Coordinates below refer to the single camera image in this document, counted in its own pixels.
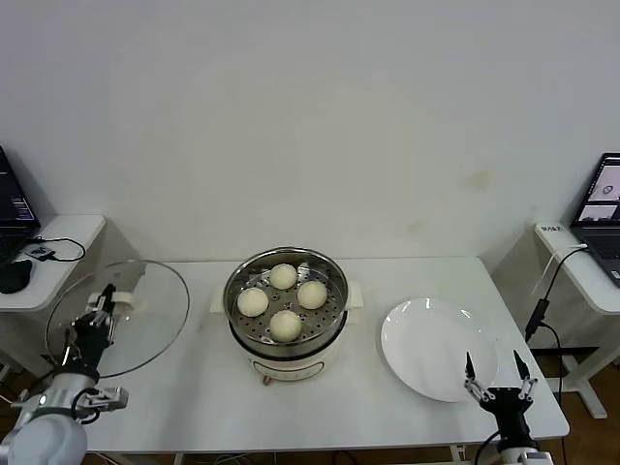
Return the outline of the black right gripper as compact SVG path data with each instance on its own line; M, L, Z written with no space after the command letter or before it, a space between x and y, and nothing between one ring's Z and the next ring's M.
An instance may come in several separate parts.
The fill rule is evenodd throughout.
M464 387L477 403L496 421L501 445L534 445L525 420L525 412L533 405L532 392L538 383L531 376L528 365L517 350L513 350L520 388L491 387L488 389L476 378L474 363L469 352L466 353Z

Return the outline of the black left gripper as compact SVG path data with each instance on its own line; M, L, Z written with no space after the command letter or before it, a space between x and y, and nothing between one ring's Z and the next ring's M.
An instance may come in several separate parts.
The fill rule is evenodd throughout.
M87 301L88 313L64 329L62 373L99 373L103 353L112 344L110 335L114 323L111 314L115 292L116 287L108 284L100 295L91 295Z

